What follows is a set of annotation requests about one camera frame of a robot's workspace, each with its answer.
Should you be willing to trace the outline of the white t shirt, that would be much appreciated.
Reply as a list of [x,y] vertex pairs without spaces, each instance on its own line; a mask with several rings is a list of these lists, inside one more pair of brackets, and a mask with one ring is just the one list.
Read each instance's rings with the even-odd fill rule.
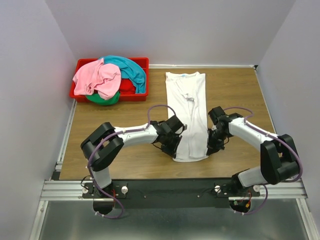
[[207,158],[208,121],[206,75],[165,73],[167,105],[186,125],[176,150],[175,162],[190,163]]

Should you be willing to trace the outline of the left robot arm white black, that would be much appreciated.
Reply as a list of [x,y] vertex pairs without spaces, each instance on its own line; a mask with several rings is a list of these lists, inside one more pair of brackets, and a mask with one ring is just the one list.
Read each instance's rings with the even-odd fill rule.
[[115,127],[105,122],[80,144],[80,148],[87,159],[87,168],[94,184],[108,194],[114,194],[110,189],[112,178],[109,166],[121,149],[151,144],[175,158],[185,130],[187,124],[182,123],[176,115],[168,120],[150,120],[134,127]]

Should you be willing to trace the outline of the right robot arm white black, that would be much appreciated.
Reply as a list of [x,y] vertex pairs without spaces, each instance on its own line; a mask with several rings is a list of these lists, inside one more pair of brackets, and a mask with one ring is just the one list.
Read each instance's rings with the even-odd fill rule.
[[259,166],[234,174],[218,192],[237,195],[255,185],[292,183],[301,178],[303,166],[290,135],[270,133],[238,113],[227,114],[220,106],[212,108],[208,116],[214,125],[208,130],[208,156],[224,150],[225,140],[231,137],[242,139],[260,153]]

